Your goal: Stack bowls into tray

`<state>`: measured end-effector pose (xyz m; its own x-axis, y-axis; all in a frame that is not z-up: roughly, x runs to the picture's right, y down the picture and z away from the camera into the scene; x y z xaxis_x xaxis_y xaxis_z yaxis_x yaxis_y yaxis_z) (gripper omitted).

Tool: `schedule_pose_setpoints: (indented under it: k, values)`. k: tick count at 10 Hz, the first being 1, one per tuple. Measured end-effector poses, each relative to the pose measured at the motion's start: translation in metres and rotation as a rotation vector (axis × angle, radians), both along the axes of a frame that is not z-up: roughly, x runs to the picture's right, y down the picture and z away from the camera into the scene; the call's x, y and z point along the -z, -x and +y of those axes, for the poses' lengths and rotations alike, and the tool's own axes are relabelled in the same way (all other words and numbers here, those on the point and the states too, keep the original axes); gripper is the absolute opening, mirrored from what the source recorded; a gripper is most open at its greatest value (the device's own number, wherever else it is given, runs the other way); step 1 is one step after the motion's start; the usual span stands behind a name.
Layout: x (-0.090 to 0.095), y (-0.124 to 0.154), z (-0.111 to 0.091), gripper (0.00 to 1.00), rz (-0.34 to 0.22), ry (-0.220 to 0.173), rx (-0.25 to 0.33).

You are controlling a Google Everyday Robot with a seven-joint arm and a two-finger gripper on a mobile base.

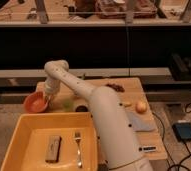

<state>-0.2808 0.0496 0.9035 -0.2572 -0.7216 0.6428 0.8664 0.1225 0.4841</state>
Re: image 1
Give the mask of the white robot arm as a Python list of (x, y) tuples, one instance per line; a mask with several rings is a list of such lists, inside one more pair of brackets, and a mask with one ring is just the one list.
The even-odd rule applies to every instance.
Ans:
[(68, 68), (65, 60), (45, 64), (45, 93), (56, 93), (60, 83), (64, 83), (88, 102), (109, 171), (153, 171), (116, 91), (94, 86), (70, 74)]

